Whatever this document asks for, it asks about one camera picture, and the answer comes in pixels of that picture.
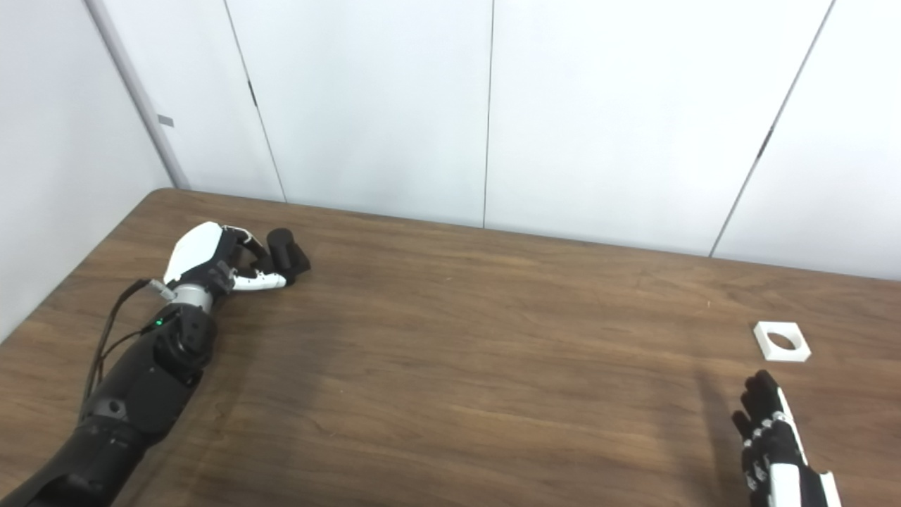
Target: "white square block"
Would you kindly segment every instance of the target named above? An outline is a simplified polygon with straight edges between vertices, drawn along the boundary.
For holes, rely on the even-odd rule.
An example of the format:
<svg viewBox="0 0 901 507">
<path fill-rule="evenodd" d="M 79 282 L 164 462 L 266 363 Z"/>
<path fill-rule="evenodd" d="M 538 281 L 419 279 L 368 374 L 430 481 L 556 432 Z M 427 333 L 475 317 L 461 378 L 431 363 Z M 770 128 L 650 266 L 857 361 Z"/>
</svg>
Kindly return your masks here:
<svg viewBox="0 0 901 507">
<path fill-rule="evenodd" d="M 795 346 L 795 350 L 789 350 L 773 343 L 768 334 L 775 333 L 788 338 Z M 810 347 L 801 334 L 801 328 L 794 322 L 758 322 L 754 328 L 754 336 L 760 345 L 760 351 L 767 361 L 789 361 L 803 363 L 810 357 Z"/>
</svg>

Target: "robotic arm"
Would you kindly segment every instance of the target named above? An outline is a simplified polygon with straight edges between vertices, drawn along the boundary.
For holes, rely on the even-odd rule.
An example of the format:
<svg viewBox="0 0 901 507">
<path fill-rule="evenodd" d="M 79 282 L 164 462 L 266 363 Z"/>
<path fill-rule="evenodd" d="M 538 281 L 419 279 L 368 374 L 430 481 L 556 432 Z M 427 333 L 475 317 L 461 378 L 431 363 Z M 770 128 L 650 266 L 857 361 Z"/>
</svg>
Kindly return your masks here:
<svg viewBox="0 0 901 507">
<path fill-rule="evenodd" d="M 167 436 L 200 383 L 213 354 L 215 303 L 232 290 L 291 285 L 310 269 L 290 231 L 276 229 L 267 240 L 268 252 L 250 232 L 214 222 L 178 240 L 165 286 L 156 282 L 168 304 L 91 389 L 95 360 L 72 436 L 0 500 L 0 507 L 110 505 L 147 449 Z M 250 268 L 238 267 L 242 250 L 256 257 Z"/>
<path fill-rule="evenodd" d="M 765 370 L 745 382 L 733 423 L 742 435 L 742 469 L 751 507 L 842 507 L 835 477 L 807 464 L 782 388 Z"/>
</svg>

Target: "wooden table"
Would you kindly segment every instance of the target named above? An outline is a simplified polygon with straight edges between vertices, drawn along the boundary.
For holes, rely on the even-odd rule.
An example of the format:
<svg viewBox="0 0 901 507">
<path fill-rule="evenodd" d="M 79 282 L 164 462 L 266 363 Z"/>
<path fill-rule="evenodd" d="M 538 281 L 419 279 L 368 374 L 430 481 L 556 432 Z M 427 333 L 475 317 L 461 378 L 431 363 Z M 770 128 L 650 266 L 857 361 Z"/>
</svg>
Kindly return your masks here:
<svg viewBox="0 0 901 507">
<path fill-rule="evenodd" d="M 313 270 L 233 296 L 118 505 L 746 505 L 729 420 L 786 389 L 845 505 L 901 498 L 901 284 L 179 190 L 148 196 L 0 346 L 0 495 L 66 438 L 105 316 L 205 220 Z M 126 304 L 114 335 L 161 301 Z M 767 364 L 758 320 L 799 323 Z"/>
</svg>

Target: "cable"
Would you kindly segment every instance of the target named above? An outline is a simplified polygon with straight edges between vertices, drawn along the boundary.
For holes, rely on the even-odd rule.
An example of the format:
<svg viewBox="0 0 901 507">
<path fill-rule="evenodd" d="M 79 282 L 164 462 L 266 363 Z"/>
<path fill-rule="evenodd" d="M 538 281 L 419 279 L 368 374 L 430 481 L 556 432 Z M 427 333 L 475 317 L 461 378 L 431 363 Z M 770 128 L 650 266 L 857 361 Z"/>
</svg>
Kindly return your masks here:
<svg viewBox="0 0 901 507">
<path fill-rule="evenodd" d="M 127 340 L 131 337 L 134 337 L 134 336 L 138 336 L 139 334 L 141 334 L 143 332 L 144 332 L 144 329 L 138 329 L 137 331 L 133 331 L 133 332 L 119 338 L 118 340 L 114 341 L 113 344 L 109 346 L 109 348 L 106 349 L 106 352 L 104 352 L 102 355 L 100 355 L 100 363 L 97 365 L 97 385 L 99 385 L 101 382 L 104 381 L 104 361 L 106 360 L 107 357 L 109 357 L 110 353 L 113 352 L 113 350 L 117 346 L 121 345 L 125 340 Z"/>
<path fill-rule="evenodd" d="M 135 281 L 132 285 L 125 289 L 122 294 L 119 295 L 119 299 L 116 300 L 115 304 L 113 304 L 113 309 L 110 310 L 109 317 L 106 318 L 106 324 L 104 325 L 104 330 L 100 334 L 100 340 L 97 342 L 97 349 L 94 351 L 94 359 L 91 361 L 91 367 L 87 370 L 87 380 L 85 381 L 85 393 L 81 399 L 81 409 L 78 411 L 78 421 L 81 422 L 85 418 L 85 408 L 87 405 L 87 399 L 91 397 L 91 392 L 94 390 L 94 379 L 96 378 L 98 368 L 100 367 L 101 362 L 103 361 L 104 349 L 106 347 L 106 340 L 109 339 L 110 331 L 113 330 L 113 323 L 115 322 L 115 316 L 119 313 L 119 308 L 122 307 L 122 304 L 129 299 L 135 292 L 141 290 L 144 286 L 150 283 L 149 279 L 142 278 Z"/>
</svg>

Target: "circular hole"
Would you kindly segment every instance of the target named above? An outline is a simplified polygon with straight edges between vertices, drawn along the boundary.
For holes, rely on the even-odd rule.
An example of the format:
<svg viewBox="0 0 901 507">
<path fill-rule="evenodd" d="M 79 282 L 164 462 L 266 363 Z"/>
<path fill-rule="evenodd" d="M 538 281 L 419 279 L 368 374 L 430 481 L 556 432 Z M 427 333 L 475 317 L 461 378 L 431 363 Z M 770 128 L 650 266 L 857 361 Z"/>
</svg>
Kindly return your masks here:
<svg viewBox="0 0 901 507">
<path fill-rule="evenodd" d="M 795 350 L 797 348 L 795 344 L 791 343 L 791 340 L 779 333 L 767 333 L 767 338 L 779 348 L 784 348 L 786 350 Z"/>
</svg>

